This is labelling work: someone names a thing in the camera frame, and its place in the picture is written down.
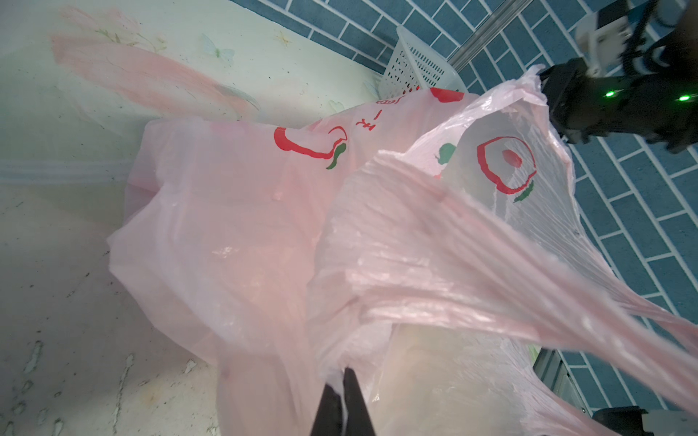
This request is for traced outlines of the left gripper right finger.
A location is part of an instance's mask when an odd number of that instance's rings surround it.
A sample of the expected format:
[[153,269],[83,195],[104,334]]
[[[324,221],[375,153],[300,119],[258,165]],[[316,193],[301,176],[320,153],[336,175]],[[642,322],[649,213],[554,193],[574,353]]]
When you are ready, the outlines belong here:
[[376,436],[356,372],[345,369],[345,436]]

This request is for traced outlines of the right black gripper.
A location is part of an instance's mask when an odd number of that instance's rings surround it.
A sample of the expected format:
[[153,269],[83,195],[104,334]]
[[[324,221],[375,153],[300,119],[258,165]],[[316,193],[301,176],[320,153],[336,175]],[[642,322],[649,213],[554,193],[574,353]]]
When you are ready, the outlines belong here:
[[587,76],[576,58],[539,74],[550,122],[572,144],[634,134],[681,153],[697,144],[697,83],[671,74]]

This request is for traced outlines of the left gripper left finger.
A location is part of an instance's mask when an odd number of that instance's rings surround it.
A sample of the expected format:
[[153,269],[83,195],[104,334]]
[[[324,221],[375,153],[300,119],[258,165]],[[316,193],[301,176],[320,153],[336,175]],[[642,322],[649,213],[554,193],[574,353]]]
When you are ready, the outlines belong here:
[[325,385],[311,436],[342,436],[344,431],[342,397],[329,384]]

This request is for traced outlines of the pink plastic bag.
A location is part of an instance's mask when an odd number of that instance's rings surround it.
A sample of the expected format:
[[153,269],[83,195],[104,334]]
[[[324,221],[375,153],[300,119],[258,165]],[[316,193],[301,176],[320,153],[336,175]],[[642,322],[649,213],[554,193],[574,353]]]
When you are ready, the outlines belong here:
[[697,328],[580,222],[536,68],[289,129],[147,124],[109,238],[153,325],[218,371],[223,435],[307,435],[356,373],[380,435],[605,435],[529,348],[589,352],[689,413]]

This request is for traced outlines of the white plastic mesh basket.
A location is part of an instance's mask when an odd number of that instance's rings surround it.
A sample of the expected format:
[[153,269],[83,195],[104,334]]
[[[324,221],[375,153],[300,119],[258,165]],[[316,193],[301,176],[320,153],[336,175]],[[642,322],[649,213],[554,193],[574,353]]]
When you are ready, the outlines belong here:
[[396,99],[432,87],[466,92],[456,69],[436,50],[404,27],[398,27],[396,33],[396,48],[378,85],[381,99]]

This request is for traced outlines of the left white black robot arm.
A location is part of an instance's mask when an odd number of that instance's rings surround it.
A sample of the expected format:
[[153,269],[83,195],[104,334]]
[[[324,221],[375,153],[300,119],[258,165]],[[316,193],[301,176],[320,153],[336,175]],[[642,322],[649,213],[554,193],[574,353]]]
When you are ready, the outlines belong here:
[[[343,392],[325,385],[310,434],[374,435],[356,372],[345,368]],[[696,435],[697,421],[683,412],[649,412],[638,406],[599,410],[593,420],[619,435]]]

